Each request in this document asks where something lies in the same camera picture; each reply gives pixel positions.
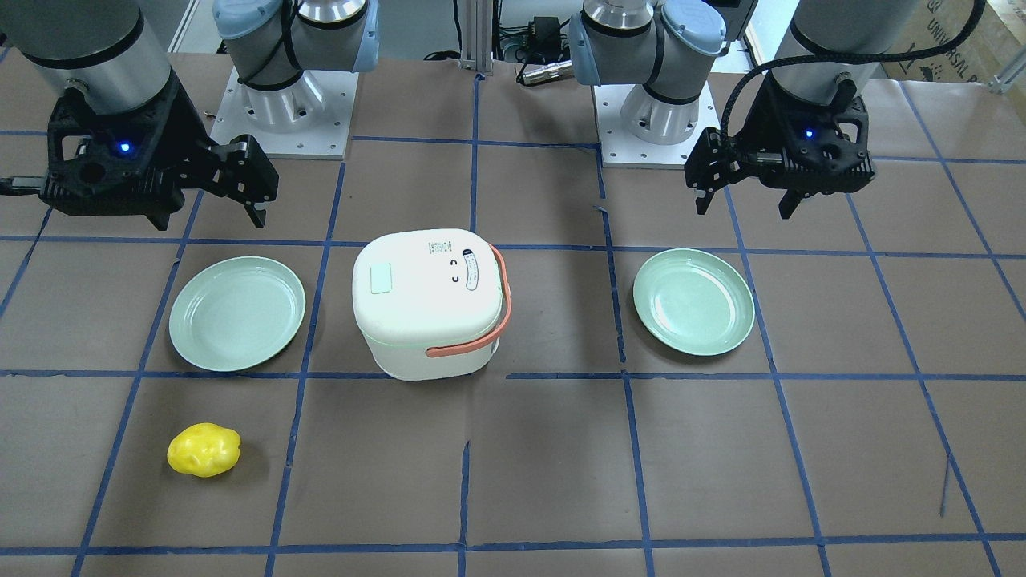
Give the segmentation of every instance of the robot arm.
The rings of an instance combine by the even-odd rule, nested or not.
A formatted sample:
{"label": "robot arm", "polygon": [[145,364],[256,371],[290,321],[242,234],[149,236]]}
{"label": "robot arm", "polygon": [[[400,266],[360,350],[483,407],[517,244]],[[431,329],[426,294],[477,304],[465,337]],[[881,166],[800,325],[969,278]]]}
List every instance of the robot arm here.
{"label": "robot arm", "polygon": [[[206,134],[143,13],[130,0],[0,3],[0,30],[60,95],[47,126],[44,179],[5,180],[69,215],[144,215],[160,230],[203,188],[264,225],[278,175],[254,139]],[[65,139],[81,139],[65,157]],[[38,184],[38,190],[28,185]]]}
{"label": "robot arm", "polygon": [[[875,176],[868,150],[869,114],[861,92],[879,62],[929,57],[958,46],[973,32],[986,0],[975,0],[962,32],[936,48],[884,54],[916,0],[802,0],[777,59],[745,75],[727,101],[719,129],[703,130],[684,175],[699,191],[700,215],[715,191],[748,177],[784,189],[779,210],[789,219],[803,198],[852,193]],[[745,83],[768,71],[742,129],[727,127]]]}
{"label": "robot arm", "polygon": [[685,141],[698,100],[726,39],[727,27],[701,0],[585,0],[569,23],[570,57],[587,85],[636,84],[621,117],[653,144]]}

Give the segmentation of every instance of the metal rod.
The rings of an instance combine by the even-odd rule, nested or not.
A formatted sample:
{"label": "metal rod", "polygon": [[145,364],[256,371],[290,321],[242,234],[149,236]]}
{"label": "metal rod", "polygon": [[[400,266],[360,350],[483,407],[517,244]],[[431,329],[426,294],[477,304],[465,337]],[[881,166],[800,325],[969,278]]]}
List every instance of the metal rod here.
{"label": "metal rod", "polygon": [[1023,72],[1026,72],[1026,46],[1019,48],[1019,53],[1012,59],[1012,62],[987,82],[987,88],[995,94],[1003,94],[1012,89],[1012,85]]}
{"label": "metal rod", "polygon": [[460,54],[460,66],[491,74],[491,0],[465,0],[464,16],[467,37]]}

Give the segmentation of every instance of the floor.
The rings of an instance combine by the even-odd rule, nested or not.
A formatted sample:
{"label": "floor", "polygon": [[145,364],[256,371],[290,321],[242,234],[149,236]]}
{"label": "floor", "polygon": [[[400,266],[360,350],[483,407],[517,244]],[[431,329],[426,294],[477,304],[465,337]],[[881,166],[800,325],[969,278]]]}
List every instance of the floor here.
{"label": "floor", "polygon": [[[0,59],[0,174],[41,174],[50,92]],[[228,57],[172,62],[214,111]],[[877,180],[782,222],[755,183],[698,217],[680,171],[603,169],[589,91],[513,74],[383,60],[347,161],[276,161],[261,230],[195,192],[163,233],[3,199],[0,575],[1026,574],[1026,127],[1007,103],[872,81]],[[737,78],[713,76],[720,106]],[[351,267],[433,227],[499,246],[513,319],[483,370],[401,383],[354,322]],[[640,324],[634,275],[676,246],[753,288],[736,351]],[[169,305],[239,255],[295,271],[304,325],[250,371],[198,371]],[[239,431],[238,466],[173,472],[167,443],[203,421]]]}

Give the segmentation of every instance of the black cord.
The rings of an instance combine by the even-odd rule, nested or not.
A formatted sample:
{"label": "black cord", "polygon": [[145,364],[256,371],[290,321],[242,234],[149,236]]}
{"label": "black cord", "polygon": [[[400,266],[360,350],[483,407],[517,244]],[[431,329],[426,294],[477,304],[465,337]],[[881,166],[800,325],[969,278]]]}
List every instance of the black cord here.
{"label": "black cord", "polygon": [[456,61],[460,60],[460,52],[456,50],[439,50],[424,56],[426,61]]}
{"label": "black cord", "polygon": [[[549,38],[552,38],[553,34],[559,33],[559,31],[562,30],[563,27],[565,27],[567,24],[569,24],[569,22],[570,22],[569,18],[564,20],[562,22],[562,24],[559,25],[559,28],[557,28],[555,30],[550,30],[549,33],[546,34],[544,38],[539,38],[537,43],[538,44],[545,44],[545,42]],[[527,69],[527,61],[529,61],[530,57],[535,55],[535,53],[536,52],[528,52],[527,53],[527,56],[524,59],[523,66],[520,67],[520,72],[516,73],[516,81],[517,81],[518,84],[523,84],[523,71]]]}
{"label": "black cord", "polygon": [[460,53],[463,54],[463,29],[460,28],[460,2],[452,0],[452,22],[456,23],[456,42],[460,46]]}
{"label": "black cord", "polygon": [[[794,66],[798,64],[812,64],[820,62],[834,62],[839,64],[873,64],[873,63],[891,63],[891,62],[902,62],[902,61],[912,61],[919,59],[929,59],[932,56],[937,56],[950,52],[965,41],[966,38],[973,31],[976,30],[976,26],[980,24],[980,17],[983,15],[983,10],[986,7],[987,0],[974,0],[973,11],[970,13],[969,21],[965,23],[964,28],[955,36],[951,41],[941,44],[940,46],[934,48],[926,48],[924,50],[916,50],[914,52],[893,52],[886,54],[853,54],[845,52],[827,52],[823,54],[811,54],[805,56],[790,56],[786,59],[780,59],[776,61],[771,61],[767,63],[760,64],[759,66],[753,68],[745,74],[744,77],[738,81],[738,85],[734,87],[734,91],[731,92],[731,98],[726,100],[726,105],[723,107],[723,116],[719,123],[719,131],[726,137],[727,127],[731,123],[731,111],[734,109],[734,105],[738,102],[738,97],[741,95],[741,90],[744,89],[745,85],[748,84],[753,78],[759,76],[767,70],[775,68],[780,68],[782,66]],[[727,146],[732,146],[729,139],[727,139]]]}
{"label": "black cord", "polygon": [[307,0],[300,0],[299,2],[295,3],[295,5],[292,7],[291,10],[286,9],[285,4],[281,5],[281,36],[278,37],[278,41],[274,43],[274,47],[271,48],[271,51],[267,54],[267,57],[264,59],[263,62],[261,62],[256,70],[244,78],[241,77],[239,78],[238,80],[239,84],[246,84],[250,82],[253,78],[256,78],[256,76],[260,75],[260,73],[264,72],[264,69],[267,68],[267,65],[271,64],[271,61],[274,60],[275,54],[278,53],[278,49],[281,48],[281,46],[285,43],[286,37],[288,38],[288,41],[291,42],[292,23],[295,21],[295,15],[300,13],[300,7],[303,6],[303,3],[306,1]]}

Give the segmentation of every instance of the blue joint cover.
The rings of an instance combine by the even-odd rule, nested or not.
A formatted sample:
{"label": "blue joint cover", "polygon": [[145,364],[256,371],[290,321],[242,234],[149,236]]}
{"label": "blue joint cover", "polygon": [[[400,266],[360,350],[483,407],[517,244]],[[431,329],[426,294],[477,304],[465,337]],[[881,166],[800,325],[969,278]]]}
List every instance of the blue joint cover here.
{"label": "blue joint cover", "polygon": [[663,22],[681,42],[707,56],[719,55],[726,39],[723,16],[702,0],[667,0]]}
{"label": "blue joint cover", "polygon": [[570,62],[574,63],[574,77],[585,86],[600,86],[602,82],[598,78],[598,65],[595,64],[591,39],[588,38],[588,32],[581,22],[580,12],[570,16],[566,36],[570,45]]}
{"label": "blue joint cover", "polygon": [[363,23],[363,37],[356,50],[353,72],[370,72],[378,67],[378,0],[367,0],[367,13]]}
{"label": "blue joint cover", "polygon": [[215,0],[213,22],[225,40],[242,38],[278,13],[282,0]]}

